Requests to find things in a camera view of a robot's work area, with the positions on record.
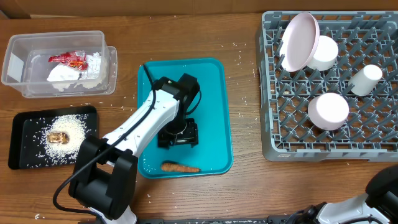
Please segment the light green bowl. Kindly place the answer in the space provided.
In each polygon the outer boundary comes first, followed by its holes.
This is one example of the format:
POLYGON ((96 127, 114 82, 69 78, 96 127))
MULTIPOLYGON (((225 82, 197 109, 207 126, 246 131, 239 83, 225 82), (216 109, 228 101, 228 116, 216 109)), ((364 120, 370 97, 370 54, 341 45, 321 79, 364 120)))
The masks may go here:
POLYGON ((312 70, 325 71, 334 66, 338 56, 338 45, 329 36, 321 35, 317 49, 307 67, 312 70))

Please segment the orange carrot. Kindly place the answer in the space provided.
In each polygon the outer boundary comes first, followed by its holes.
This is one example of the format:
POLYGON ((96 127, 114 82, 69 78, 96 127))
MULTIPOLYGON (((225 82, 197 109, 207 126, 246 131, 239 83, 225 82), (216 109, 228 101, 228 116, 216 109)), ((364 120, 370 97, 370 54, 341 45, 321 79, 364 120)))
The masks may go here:
POLYGON ((184 172, 184 173, 197 173, 201 171, 201 169, 197 167, 184 166, 181 164, 168 163, 168 162, 163 163, 161 165, 161 169, 165 172, 184 172))

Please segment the large white plate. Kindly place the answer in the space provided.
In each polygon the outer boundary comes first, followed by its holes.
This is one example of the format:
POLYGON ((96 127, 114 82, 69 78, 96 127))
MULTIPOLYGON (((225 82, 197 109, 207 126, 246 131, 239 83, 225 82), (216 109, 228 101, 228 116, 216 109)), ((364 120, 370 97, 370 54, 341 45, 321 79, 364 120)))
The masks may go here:
POLYGON ((320 28, 309 12, 297 14, 286 27, 279 52, 284 56, 281 63, 287 72, 303 69, 313 58, 318 46, 320 28))

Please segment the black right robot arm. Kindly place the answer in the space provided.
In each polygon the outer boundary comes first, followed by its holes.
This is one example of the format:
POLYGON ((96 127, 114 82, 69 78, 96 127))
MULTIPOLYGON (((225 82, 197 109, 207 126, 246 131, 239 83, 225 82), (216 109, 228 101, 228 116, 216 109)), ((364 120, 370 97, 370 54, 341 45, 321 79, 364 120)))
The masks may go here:
POLYGON ((295 212, 286 223, 397 223, 397 166, 378 172, 365 193, 339 203, 320 203, 295 212))

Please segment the white tissue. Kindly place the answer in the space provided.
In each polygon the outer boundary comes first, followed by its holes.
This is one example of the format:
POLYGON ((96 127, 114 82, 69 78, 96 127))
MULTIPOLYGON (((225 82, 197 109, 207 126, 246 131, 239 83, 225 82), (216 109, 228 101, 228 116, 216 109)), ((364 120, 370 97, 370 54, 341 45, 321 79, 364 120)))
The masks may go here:
POLYGON ((88 68, 80 73, 79 80, 95 79, 100 75, 101 55, 99 52, 86 56, 88 68))

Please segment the white paper cup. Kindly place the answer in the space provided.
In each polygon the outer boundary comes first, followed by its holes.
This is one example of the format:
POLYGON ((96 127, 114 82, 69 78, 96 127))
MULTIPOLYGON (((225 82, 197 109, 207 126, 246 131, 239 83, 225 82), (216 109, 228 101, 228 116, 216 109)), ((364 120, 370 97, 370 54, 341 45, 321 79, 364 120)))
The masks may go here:
POLYGON ((356 73, 349 80, 348 84, 353 84, 351 92, 358 96, 366 96, 372 92, 373 88, 382 78, 382 70, 376 65, 367 65, 356 73))

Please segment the brown food scrap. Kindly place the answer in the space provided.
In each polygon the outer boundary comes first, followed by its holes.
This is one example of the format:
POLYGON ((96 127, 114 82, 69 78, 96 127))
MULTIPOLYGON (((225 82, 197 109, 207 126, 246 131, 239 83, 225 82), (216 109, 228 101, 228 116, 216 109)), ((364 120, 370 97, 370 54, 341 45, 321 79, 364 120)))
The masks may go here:
POLYGON ((64 132, 58 132, 58 133, 48 133, 47 135, 47 141, 49 143, 54 143, 54 144, 67 144, 69 143, 69 136, 67 133, 64 132))

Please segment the red snack wrapper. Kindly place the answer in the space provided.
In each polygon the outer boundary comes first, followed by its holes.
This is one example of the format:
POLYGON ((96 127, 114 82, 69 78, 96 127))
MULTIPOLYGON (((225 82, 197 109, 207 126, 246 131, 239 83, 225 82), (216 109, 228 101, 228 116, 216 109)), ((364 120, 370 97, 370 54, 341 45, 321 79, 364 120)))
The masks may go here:
POLYGON ((78 70, 86 70, 88 68, 86 52, 82 50, 74 50, 71 52, 62 53, 60 55, 50 56, 48 62, 62 63, 68 67, 78 70))

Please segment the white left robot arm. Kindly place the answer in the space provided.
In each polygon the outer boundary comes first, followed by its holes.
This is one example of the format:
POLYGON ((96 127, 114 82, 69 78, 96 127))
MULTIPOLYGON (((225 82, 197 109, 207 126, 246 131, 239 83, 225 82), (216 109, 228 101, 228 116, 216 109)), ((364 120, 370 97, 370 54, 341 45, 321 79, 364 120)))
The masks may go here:
POLYGON ((81 143, 73 174, 53 195, 54 206, 93 215, 96 223, 137 223, 130 203, 139 157, 156 136, 162 147, 197 145, 197 125, 188 117, 195 98, 201 98, 200 85, 189 74, 176 82, 151 80, 148 98, 120 127, 81 143))

